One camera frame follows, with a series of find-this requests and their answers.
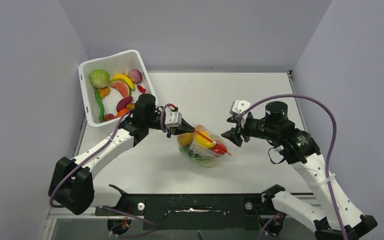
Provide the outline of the yellow pear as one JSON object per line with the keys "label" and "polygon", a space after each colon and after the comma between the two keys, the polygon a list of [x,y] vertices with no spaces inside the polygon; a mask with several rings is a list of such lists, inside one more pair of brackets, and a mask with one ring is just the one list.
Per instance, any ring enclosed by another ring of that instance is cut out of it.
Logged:
{"label": "yellow pear", "polygon": [[216,145],[216,141],[206,130],[196,130],[193,141],[206,149],[212,149]]}

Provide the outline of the green lettuce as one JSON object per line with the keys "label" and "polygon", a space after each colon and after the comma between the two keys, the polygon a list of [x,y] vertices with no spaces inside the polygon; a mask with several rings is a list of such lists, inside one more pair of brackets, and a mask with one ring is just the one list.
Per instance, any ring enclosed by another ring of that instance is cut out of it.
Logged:
{"label": "green lettuce", "polygon": [[180,146],[179,151],[186,159],[191,160],[200,167],[211,168],[217,165],[217,161],[215,158],[202,157],[196,153],[189,151],[187,146]]}

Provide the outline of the red tomato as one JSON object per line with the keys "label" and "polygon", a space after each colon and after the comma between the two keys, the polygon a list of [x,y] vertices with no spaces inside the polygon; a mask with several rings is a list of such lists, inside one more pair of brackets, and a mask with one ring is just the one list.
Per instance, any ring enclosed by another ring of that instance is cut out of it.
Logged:
{"label": "red tomato", "polygon": [[216,140],[215,141],[215,145],[213,148],[211,148],[211,151],[214,152],[215,154],[218,154],[218,155],[225,155],[225,154],[228,154],[230,155],[227,147],[221,143],[220,141]]}

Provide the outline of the clear orange zip bag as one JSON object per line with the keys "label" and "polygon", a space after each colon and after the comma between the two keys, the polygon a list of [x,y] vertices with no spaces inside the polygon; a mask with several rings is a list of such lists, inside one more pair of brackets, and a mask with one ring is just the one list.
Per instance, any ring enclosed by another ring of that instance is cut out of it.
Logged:
{"label": "clear orange zip bag", "polygon": [[[210,134],[210,136],[211,136],[211,138],[213,140],[215,140],[215,141],[218,140],[218,141],[220,141],[221,143],[223,143],[225,145],[224,141],[222,140],[222,138],[219,135],[214,134],[212,131],[207,129],[205,126],[198,124],[198,125],[195,125],[194,128],[195,128],[195,131],[207,131]],[[228,150],[228,152],[230,154],[219,155],[219,154],[216,154],[216,153],[212,152],[211,149],[207,149],[207,148],[205,148],[205,147],[203,147],[201,145],[196,144],[194,141],[190,145],[188,145],[187,148],[192,153],[198,154],[198,155],[200,155],[203,158],[213,158],[213,159],[216,159],[217,163],[218,163],[218,159],[219,158],[231,155],[231,153],[229,152],[228,148],[227,148],[227,150]]]}

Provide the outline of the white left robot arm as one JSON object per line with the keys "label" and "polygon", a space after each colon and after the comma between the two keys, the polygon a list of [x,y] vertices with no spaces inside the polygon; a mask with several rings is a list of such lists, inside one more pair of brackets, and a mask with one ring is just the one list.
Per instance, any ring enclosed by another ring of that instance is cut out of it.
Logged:
{"label": "white left robot arm", "polygon": [[57,161],[48,190],[49,204],[75,215],[90,207],[115,207],[124,192],[115,185],[95,187],[94,178],[118,156],[138,145],[151,129],[162,131],[168,138],[195,131],[176,106],[168,103],[159,110],[154,95],[142,94],[134,109],[118,119],[104,140],[78,156]]}

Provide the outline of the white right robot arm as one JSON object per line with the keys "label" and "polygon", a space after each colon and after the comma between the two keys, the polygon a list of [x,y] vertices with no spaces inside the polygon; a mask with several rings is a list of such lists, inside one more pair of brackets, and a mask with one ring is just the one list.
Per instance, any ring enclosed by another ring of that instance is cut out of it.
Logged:
{"label": "white right robot arm", "polygon": [[375,218],[359,210],[335,175],[326,170],[326,160],[312,136],[289,120],[286,103],[268,103],[261,119],[249,112],[250,105],[245,100],[232,103],[228,122],[235,127],[222,137],[236,146],[251,138],[268,141],[302,177],[319,204],[312,206],[284,187],[274,185],[261,194],[261,207],[266,213],[278,211],[289,215],[310,229],[318,240],[358,240],[377,227]]}

